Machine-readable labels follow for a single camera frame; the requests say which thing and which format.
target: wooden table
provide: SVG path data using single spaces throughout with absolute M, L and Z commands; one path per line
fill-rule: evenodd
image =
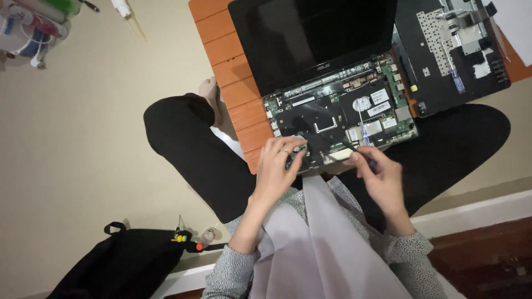
M 262 98 L 251 74 L 235 26 L 227 10 L 230 0 L 190 0 L 199 36 L 222 93 L 240 146 L 251 173 L 256 173 L 260 149 L 273 137 Z M 510 43 L 504 38 L 511 63 L 505 60 L 513 83 L 532 77 L 532 66 L 525 68 Z

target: black pants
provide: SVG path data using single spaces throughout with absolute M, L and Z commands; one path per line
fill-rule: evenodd
M 179 171 L 222 223 L 244 213 L 255 189 L 255 175 L 212 133 L 214 112 L 204 98 L 186 94 L 162 99 L 146 110 L 144 122 L 153 150 Z M 508 118 L 486 105 L 462 105 L 416 123 L 419 138 L 386 150 L 403 165 L 410 215 L 482 165 L 510 134 Z M 382 211 L 356 170 L 338 177 L 361 204 L 368 223 L 383 231 Z

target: laptop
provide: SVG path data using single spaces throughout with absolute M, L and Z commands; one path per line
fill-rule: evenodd
M 418 136 L 390 52 L 397 0 L 235 0 L 228 5 L 276 137 L 308 143 L 300 172 L 352 147 Z M 365 129 L 364 140 L 362 124 Z

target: tiled floor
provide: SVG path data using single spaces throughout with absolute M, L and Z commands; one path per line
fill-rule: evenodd
M 51 290 L 111 221 L 173 229 L 182 214 L 193 230 L 217 226 L 228 239 L 149 147 L 142 121 L 151 103 L 196 92 L 213 74 L 187 2 L 129 0 L 148 38 L 141 45 L 110 1 L 94 3 L 102 12 L 73 19 L 48 70 L 10 61 L 0 72 L 1 298 Z M 532 177 L 532 79 L 479 102 L 505 112 L 512 135 L 442 197 Z

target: black laptop screen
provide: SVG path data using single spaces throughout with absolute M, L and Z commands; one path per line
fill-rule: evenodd
M 231 7 L 243 1 L 247 7 Z M 336 65 L 326 68 L 326 63 L 346 54 L 381 54 L 391 48 L 395 7 L 391 27 L 385 21 L 390 0 L 258 0 L 255 6 L 249 5 L 253 0 L 235 2 L 229 5 L 231 16 L 262 96 L 334 71 Z M 387 46 L 380 53 L 360 51 L 383 38 Z M 352 56 L 343 63 L 368 57 Z M 316 73 L 319 67 L 325 71 Z M 297 76 L 307 70 L 308 75 Z

